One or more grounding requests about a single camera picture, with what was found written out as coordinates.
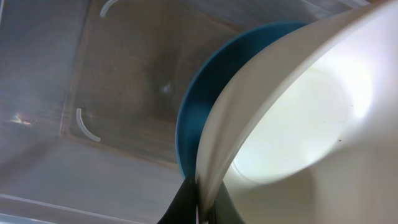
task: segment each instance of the blue bowl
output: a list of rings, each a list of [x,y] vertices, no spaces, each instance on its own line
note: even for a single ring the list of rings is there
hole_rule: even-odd
[[[249,30],[224,44],[201,66],[182,100],[175,131],[177,160],[184,177],[195,176],[201,132],[226,84],[258,52],[303,26],[303,22],[275,22]]]

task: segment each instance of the blue plate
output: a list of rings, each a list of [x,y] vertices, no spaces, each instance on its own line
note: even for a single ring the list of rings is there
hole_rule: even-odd
[[[175,131],[177,160],[184,177],[195,176],[201,132],[229,80],[262,49],[303,26],[303,22],[275,22],[249,30],[224,44],[201,66],[185,93]]]

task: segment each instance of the white ceramic surface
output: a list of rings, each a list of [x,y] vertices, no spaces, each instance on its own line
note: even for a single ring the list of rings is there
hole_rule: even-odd
[[[381,218],[379,213],[388,209],[370,212],[372,205],[360,203],[380,193],[363,183],[376,174],[390,184],[398,179],[363,161],[378,164],[382,159],[372,156],[376,153],[381,158],[388,153],[386,161],[398,159],[396,21],[397,1],[372,4],[296,30],[240,69],[217,99],[201,136],[197,181],[202,215],[227,173],[224,182],[244,221],[262,223],[270,201],[258,200],[254,208],[239,193],[281,183],[312,165],[316,220],[365,223],[371,213],[374,220]],[[337,149],[344,149],[336,153],[343,156],[313,165]],[[346,173],[336,176],[342,169]],[[380,189],[384,184],[371,185]],[[262,198],[266,192],[257,194]],[[389,198],[398,202],[398,197]]]

